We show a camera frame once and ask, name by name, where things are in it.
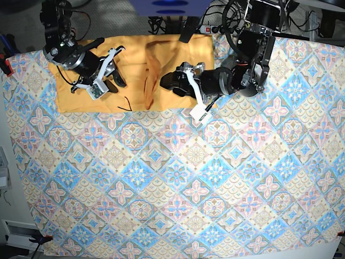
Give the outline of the purple blue robot base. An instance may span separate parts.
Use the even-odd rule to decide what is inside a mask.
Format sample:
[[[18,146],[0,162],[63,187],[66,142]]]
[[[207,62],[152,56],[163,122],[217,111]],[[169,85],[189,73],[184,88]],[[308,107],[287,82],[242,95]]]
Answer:
[[[130,0],[139,16],[201,17],[210,5],[207,0]]]

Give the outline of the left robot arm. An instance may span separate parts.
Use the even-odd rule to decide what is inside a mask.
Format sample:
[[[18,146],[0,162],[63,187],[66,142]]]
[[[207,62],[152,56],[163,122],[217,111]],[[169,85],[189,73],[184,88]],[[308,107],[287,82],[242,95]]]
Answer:
[[[235,28],[227,14],[235,6],[235,1],[228,1],[222,12],[224,34],[236,54],[232,68],[206,70],[204,63],[193,66],[183,62],[160,80],[162,88],[180,97],[196,99],[190,115],[202,124],[210,119],[209,111],[220,97],[235,93],[252,97],[263,93],[275,42],[273,34],[280,32],[287,22],[283,1],[247,1],[245,13],[239,16],[244,24],[234,41],[231,35]]]

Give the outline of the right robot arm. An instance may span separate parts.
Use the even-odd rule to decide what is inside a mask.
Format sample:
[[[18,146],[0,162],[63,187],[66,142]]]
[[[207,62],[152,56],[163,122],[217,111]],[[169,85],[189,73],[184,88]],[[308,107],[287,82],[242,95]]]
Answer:
[[[71,26],[72,13],[76,8],[69,1],[42,1],[40,21],[45,28],[46,45],[43,53],[48,62],[60,69],[70,70],[79,75],[69,82],[71,93],[85,90],[92,100],[97,100],[106,93],[118,93],[119,87],[126,87],[114,57],[125,50],[124,46],[111,48],[107,56],[99,57],[91,50],[96,49],[105,39],[100,37],[82,46],[78,43]]]

